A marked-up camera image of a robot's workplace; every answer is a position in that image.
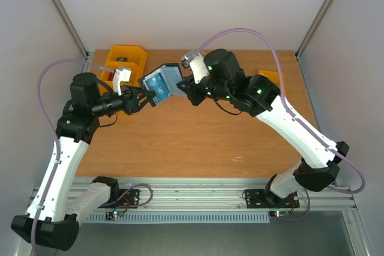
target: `orange bin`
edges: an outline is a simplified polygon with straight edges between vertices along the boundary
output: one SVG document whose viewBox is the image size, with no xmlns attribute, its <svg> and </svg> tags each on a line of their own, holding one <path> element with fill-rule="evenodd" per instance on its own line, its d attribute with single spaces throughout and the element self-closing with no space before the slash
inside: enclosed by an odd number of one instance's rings
<svg viewBox="0 0 384 256">
<path fill-rule="evenodd" d="M 140 46 L 132 45 L 113 45 L 108 54 L 106 67 L 117 69 L 120 66 L 131 68 L 131 78 L 128 82 L 129 85 L 139 86 L 139 79 L 143 76 L 145 62 L 148 54 Z M 126 61 L 117 61 L 118 58 L 127 58 Z M 107 83 L 113 88 L 112 80 L 113 73 L 103 71 L 100 80 Z M 100 93 L 104 94 L 107 89 L 99 85 Z"/>
</svg>

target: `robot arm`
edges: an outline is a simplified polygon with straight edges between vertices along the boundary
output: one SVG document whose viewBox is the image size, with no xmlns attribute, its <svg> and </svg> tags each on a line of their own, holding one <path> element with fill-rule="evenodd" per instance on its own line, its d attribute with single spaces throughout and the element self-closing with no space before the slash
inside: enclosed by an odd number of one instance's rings
<svg viewBox="0 0 384 256">
<path fill-rule="evenodd" d="M 27 242 L 31 242 L 32 223 L 37 221 L 35 242 L 38 245 L 68 250 L 74 243 L 84 220 L 103 203 L 117 200 L 119 187 L 116 179 L 97 177 L 87 191 L 67 205 L 68 193 L 77 167 L 94 133 L 100 126 L 99 117 L 118 111 L 126 114 L 141 111 L 155 96 L 155 92 L 132 86 L 120 86 L 129 80 L 129 71 L 118 71 L 113 84 L 116 92 L 100 95 L 98 84 L 105 85 L 92 73 L 76 75 L 70 86 L 71 100 L 64 108 L 56 127 L 61 147 L 60 162 L 53 147 L 48 169 L 25 215 L 13 218 L 11 228 Z M 44 190 L 49 186 L 47 195 Z M 38 219 L 37 211 L 41 209 Z"/>
<path fill-rule="evenodd" d="M 341 161 L 330 149 L 346 155 L 349 147 L 344 142 L 336 143 L 310 125 L 286 100 L 290 112 L 283 106 L 279 88 L 261 75 L 245 76 L 235 55 L 225 49 L 217 49 L 204 58 L 197 55 L 189 65 L 186 60 L 193 53 L 184 56 L 183 65 L 191 68 L 193 75 L 178 83 L 178 88 L 187 94 L 195 106 L 204 99 L 226 100 L 240 111 L 269 125 L 284 137 L 302 156 L 297 165 L 290 170 L 274 175 L 264 195 L 271 207 L 302 188 L 321 191 L 331 184 L 339 171 Z M 325 149 L 299 122 L 327 145 Z"/>
</svg>

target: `metal frame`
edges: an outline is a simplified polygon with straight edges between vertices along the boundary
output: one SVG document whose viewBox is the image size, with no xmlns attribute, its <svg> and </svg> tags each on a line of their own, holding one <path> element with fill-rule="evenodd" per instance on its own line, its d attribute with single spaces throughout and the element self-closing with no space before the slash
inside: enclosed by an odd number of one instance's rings
<svg viewBox="0 0 384 256">
<path fill-rule="evenodd" d="M 54 6 L 56 7 L 59 15 L 61 16 L 64 24 L 66 25 L 66 27 L 68 28 L 70 34 L 72 35 L 73 37 L 73 40 L 76 42 L 81 54 L 83 55 L 83 57 L 86 59 L 87 55 L 88 55 L 88 52 L 86 51 L 85 49 L 85 46 L 83 44 L 83 42 L 81 41 L 79 35 L 77 34 L 76 32 L 76 29 L 75 27 L 73 26 L 72 24 L 72 21 L 71 19 L 69 18 L 64 6 L 62 5 L 61 1 L 60 0 L 52 0 Z"/>
<path fill-rule="evenodd" d="M 305 48 L 307 47 L 309 41 L 311 40 L 312 36 L 316 32 L 317 28 L 319 27 L 321 21 L 323 20 L 325 14 L 327 13 L 328 9 L 330 8 L 333 0 L 324 0 L 322 3 L 322 6 L 320 7 L 319 12 L 317 12 L 316 17 L 314 18 L 307 34 L 305 35 L 302 43 L 299 46 L 298 51 L 296 52 L 297 56 L 301 56 Z"/>
</svg>

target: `purple cable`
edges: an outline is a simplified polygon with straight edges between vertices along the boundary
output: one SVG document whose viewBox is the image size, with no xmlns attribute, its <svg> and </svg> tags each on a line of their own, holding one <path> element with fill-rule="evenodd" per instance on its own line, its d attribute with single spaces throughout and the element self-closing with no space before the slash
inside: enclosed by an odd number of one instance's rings
<svg viewBox="0 0 384 256">
<path fill-rule="evenodd" d="M 116 201 L 114 202 L 109 202 L 109 203 L 104 203 L 103 205 L 101 205 L 100 207 L 105 207 L 105 206 L 109 206 L 109 205 L 113 205 L 115 204 L 116 202 L 118 202 L 122 197 L 124 197 L 124 195 L 128 192 L 130 192 L 132 189 L 136 188 L 136 187 L 145 187 L 145 188 L 148 188 L 149 190 L 149 199 L 146 200 L 145 202 L 143 203 L 140 203 L 140 204 L 137 204 L 137 205 L 130 205 L 129 207 L 131 208 L 135 208 L 135 207 L 140 207 L 140 206 L 144 206 L 144 205 L 147 205 L 149 202 L 152 201 L 152 199 L 154 198 L 154 191 L 152 190 L 152 188 L 148 185 L 148 184 L 144 184 L 144 183 L 141 183 L 141 184 L 137 184 L 137 185 L 133 185 L 131 187 L 129 187 L 127 190 L 124 191 L 123 194 L 120 195 L 119 198 L 117 198 Z"/>
<path fill-rule="evenodd" d="M 223 32 L 220 32 L 214 36 L 212 36 L 210 39 L 208 39 L 207 41 L 205 41 L 203 43 L 203 45 L 201 45 L 192 55 L 191 57 L 189 57 L 187 59 L 187 63 L 190 63 L 208 44 L 212 43 L 213 41 L 215 41 L 217 38 L 220 38 L 222 37 L 223 35 L 226 35 L 226 34 L 229 34 L 229 33 L 233 33 L 233 32 L 246 32 L 246 33 L 250 33 L 250 34 L 253 34 L 253 35 L 256 35 L 257 37 L 259 37 L 261 40 L 264 41 L 264 43 L 268 46 L 268 48 L 270 49 L 270 51 L 272 52 L 272 55 L 275 59 L 275 62 L 276 62 L 276 66 L 277 66 L 277 72 L 278 72 L 278 79 L 279 79 L 279 82 L 280 83 L 284 83 L 283 82 L 283 73 L 281 71 L 281 65 L 280 65 L 280 61 L 278 60 L 278 57 L 277 57 L 277 54 L 276 54 L 276 50 L 274 49 L 272 43 L 264 36 L 262 35 L 260 32 L 257 32 L 257 31 L 254 31 L 252 29 L 247 29 L 247 28 L 233 28 L 233 29 L 228 29 L 228 30 L 225 30 Z M 284 88 L 284 85 L 280 85 L 280 91 L 281 91 L 281 102 L 283 103 L 283 106 L 284 108 L 286 109 L 287 113 L 289 115 L 291 115 L 293 118 L 296 116 L 294 114 L 294 112 L 291 111 L 291 109 L 289 109 L 289 106 L 287 105 L 286 103 L 286 92 L 285 92 L 285 88 Z M 316 133 L 314 133 L 311 128 L 309 128 L 305 123 L 303 123 L 303 121 L 301 121 L 300 119 L 296 119 L 297 122 L 305 129 L 307 130 L 307 132 L 309 134 L 311 134 L 318 142 L 320 142 L 321 145 L 323 145 L 325 147 L 325 149 L 329 149 L 328 145 L 319 137 L 316 135 Z M 340 193 L 344 193 L 344 194 L 356 194 L 356 193 L 359 193 L 361 191 L 364 190 L 365 188 L 365 177 L 363 175 L 363 172 L 361 171 L 361 169 L 355 165 L 353 162 L 351 162 L 349 159 L 347 159 L 345 156 L 343 156 L 342 154 L 338 153 L 336 150 L 333 150 L 333 149 L 329 149 L 329 151 L 331 151 L 334 155 L 338 156 L 339 158 L 341 158 L 342 160 L 344 160 L 348 165 L 350 165 L 360 176 L 361 178 L 361 186 L 360 188 L 356 189 L 356 190 L 341 190 L 341 189 L 337 189 L 333 186 L 328 186 L 329 189 L 331 190 L 334 190 L 334 191 L 337 191 L 337 192 L 340 192 Z"/>
<path fill-rule="evenodd" d="M 288 218 L 288 217 L 270 217 L 270 218 L 276 219 L 276 220 L 284 220 L 284 221 L 299 221 L 299 220 L 303 220 L 305 217 L 307 217 L 308 214 L 310 213 L 310 210 L 311 210 L 311 199 L 310 199 L 310 195 L 308 194 L 308 191 L 306 189 L 304 189 L 304 192 L 306 193 L 307 200 L 308 200 L 308 207 L 307 207 L 307 210 L 305 211 L 304 215 L 297 217 L 297 218 Z"/>
<path fill-rule="evenodd" d="M 56 131 L 53 127 L 53 124 L 51 123 L 51 121 L 49 120 L 49 117 L 44 109 L 44 106 L 43 106 L 43 102 L 41 100 L 41 81 L 43 80 L 43 77 L 44 75 L 47 73 L 48 70 L 50 70 L 52 67 L 56 66 L 56 65 L 59 65 L 59 64 L 63 64 L 63 63 L 78 63 L 78 64 L 86 64 L 86 65 L 90 65 L 90 66 L 93 66 L 93 67 L 97 67 L 101 70 L 106 70 L 106 71 L 110 71 L 110 72 L 114 72 L 113 69 L 110 69 L 110 68 L 107 68 L 107 67 L 104 67 L 104 66 L 101 66 L 101 65 L 97 65 L 97 64 L 93 64 L 93 63 L 90 63 L 90 62 L 86 62 L 86 61 L 82 61 L 82 60 L 78 60 L 78 59 L 63 59 L 63 60 L 59 60 L 59 61 L 56 61 L 54 63 L 51 63 L 49 64 L 41 73 L 40 75 L 38 76 L 38 79 L 37 79 L 37 100 L 38 100 L 38 104 L 40 106 L 40 109 L 41 111 L 43 112 L 43 116 L 46 120 L 46 122 L 49 124 L 49 130 L 50 132 L 52 133 L 53 135 L 53 141 L 55 142 L 56 144 L 56 160 L 57 160 L 57 163 L 55 163 L 55 165 L 53 166 L 53 169 L 49 175 L 49 178 L 48 178 L 48 181 L 47 181 L 47 185 L 43 191 L 43 195 L 41 196 L 40 198 L 40 202 L 39 202 L 39 206 L 43 206 L 44 202 L 45 202 L 45 199 L 47 197 L 47 194 L 49 192 L 49 188 L 50 188 L 50 185 L 52 184 L 52 180 L 53 180 L 53 177 L 55 177 L 55 173 L 58 169 L 58 162 L 60 161 L 60 155 L 61 155 L 61 147 L 60 147 L 60 142 L 59 142 L 59 138 L 58 136 L 56 135 Z M 31 245 L 32 245 L 32 251 L 34 253 L 35 256 L 38 255 L 38 252 L 37 252 L 37 247 L 36 247 L 36 227 L 37 227 L 37 221 L 38 221 L 38 218 L 40 217 L 40 213 L 41 213 L 41 208 L 38 208 L 37 211 L 36 211 L 36 214 L 35 214 L 35 218 L 32 222 L 32 229 L 31 229 Z"/>
</svg>

